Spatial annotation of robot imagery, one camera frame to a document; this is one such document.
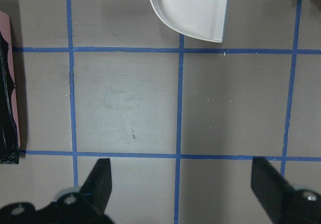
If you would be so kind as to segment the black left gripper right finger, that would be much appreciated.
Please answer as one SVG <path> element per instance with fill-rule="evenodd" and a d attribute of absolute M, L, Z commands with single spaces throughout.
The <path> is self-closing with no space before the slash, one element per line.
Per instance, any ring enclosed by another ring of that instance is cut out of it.
<path fill-rule="evenodd" d="M 297 219 L 297 190 L 264 157 L 254 157 L 251 189 L 270 219 Z"/>

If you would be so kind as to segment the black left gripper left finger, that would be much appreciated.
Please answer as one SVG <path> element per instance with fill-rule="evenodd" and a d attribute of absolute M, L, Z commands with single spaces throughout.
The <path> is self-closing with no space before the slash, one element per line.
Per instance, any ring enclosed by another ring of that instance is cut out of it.
<path fill-rule="evenodd" d="M 112 192 L 112 174 L 109 158 L 100 158 L 79 191 L 103 215 Z"/>

